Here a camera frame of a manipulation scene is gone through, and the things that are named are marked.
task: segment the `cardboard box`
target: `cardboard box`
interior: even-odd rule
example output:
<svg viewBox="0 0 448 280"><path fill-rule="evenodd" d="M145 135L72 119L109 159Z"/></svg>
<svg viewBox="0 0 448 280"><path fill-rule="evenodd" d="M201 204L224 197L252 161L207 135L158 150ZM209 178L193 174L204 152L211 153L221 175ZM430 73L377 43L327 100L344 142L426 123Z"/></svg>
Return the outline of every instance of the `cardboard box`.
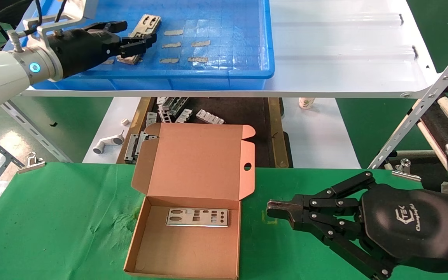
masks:
<svg viewBox="0 0 448 280"><path fill-rule="evenodd" d="M237 279L241 200L255 189L251 126L157 123L145 130L132 187L144 198L124 271L184 279ZM169 207L229 209L228 227L165 225Z"/></svg>

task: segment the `blue plastic tray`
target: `blue plastic tray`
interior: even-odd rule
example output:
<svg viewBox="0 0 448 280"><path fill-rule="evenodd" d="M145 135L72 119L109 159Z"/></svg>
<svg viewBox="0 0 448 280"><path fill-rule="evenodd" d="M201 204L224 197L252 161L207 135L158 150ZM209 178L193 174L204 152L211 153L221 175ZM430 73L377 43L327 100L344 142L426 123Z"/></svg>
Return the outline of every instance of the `blue plastic tray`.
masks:
<svg viewBox="0 0 448 280"><path fill-rule="evenodd" d="M61 2L44 0L43 14L56 14ZM127 21L128 36L143 14L162 18L157 42L137 65L117 60L37 89L60 90L262 90L274 75L269 0L100 0L96 21ZM165 36L166 30L183 30ZM210 40L209 46L192 47ZM162 48L181 42L179 48ZM207 63L188 57L208 57ZM176 64L160 59L179 58Z"/></svg>

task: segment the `box lid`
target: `box lid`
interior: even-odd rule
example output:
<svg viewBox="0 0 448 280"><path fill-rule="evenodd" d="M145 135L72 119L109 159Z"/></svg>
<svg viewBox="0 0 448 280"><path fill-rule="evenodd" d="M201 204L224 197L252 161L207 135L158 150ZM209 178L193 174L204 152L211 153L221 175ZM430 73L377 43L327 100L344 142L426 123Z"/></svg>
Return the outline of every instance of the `box lid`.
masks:
<svg viewBox="0 0 448 280"><path fill-rule="evenodd" d="M248 125L148 126L132 187L147 196L241 200L255 190L255 135Z"/></svg>

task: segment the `printed logo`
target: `printed logo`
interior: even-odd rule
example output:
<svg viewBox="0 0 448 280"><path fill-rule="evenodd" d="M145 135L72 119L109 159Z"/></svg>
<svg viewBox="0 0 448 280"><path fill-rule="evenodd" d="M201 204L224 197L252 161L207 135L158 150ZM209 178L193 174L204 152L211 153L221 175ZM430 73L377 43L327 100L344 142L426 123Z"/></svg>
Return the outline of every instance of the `printed logo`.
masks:
<svg viewBox="0 0 448 280"><path fill-rule="evenodd" d="M418 214L418 209L414 206L414 204L409 204L410 209L407 210L406 206L400 206L395 209L395 215L397 216L397 220L401 221L405 225L416 221L416 231L421 231L421 221Z"/></svg>

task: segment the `green cloth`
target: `green cloth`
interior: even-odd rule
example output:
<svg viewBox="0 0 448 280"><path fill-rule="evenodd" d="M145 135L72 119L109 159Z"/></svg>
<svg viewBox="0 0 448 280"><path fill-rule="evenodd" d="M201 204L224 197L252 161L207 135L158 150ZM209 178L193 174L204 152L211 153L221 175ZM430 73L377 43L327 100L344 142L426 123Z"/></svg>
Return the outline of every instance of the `green cloth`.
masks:
<svg viewBox="0 0 448 280"><path fill-rule="evenodd" d="M130 186L133 165L48 163L18 174L0 198L0 280L119 280L143 195ZM364 280L309 233L265 215L269 199L313 194L361 170L256 170L242 204L242 280ZM420 184L375 170L379 183ZM448 280L400 266L393 280Z"/></svg>

